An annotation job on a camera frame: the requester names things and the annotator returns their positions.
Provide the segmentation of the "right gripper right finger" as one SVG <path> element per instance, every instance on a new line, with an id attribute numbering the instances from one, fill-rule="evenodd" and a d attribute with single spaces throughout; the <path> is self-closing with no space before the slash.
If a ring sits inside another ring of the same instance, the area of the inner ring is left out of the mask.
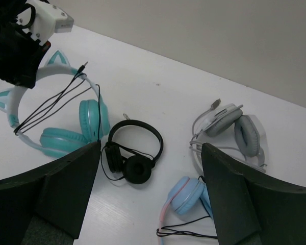
<path id="1" fill-rule="evenodd" d="M 306 187 L 202 146 L 202 167 L 219 244 L 306 244 Z"/>

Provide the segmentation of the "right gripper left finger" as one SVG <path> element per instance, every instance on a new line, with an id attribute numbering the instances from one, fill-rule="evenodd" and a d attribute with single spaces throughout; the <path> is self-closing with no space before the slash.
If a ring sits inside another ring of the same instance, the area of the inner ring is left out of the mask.
<path id="1" fill-rule="evenodd" d="M 101 142 L 0 180 L 0 244 L 73 244 L 95 181 Z"/>

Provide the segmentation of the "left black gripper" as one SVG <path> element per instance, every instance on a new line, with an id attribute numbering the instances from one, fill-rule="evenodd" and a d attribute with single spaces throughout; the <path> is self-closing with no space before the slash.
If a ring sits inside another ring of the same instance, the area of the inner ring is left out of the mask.
<path id="1" fill-rule="evenodd" d="M 51 47 L 33 39 L 30 29 L 39 12 L 26 1 L 0 1 L 0 79 L 15 86 L 34 88 L 38 67 Z"/>

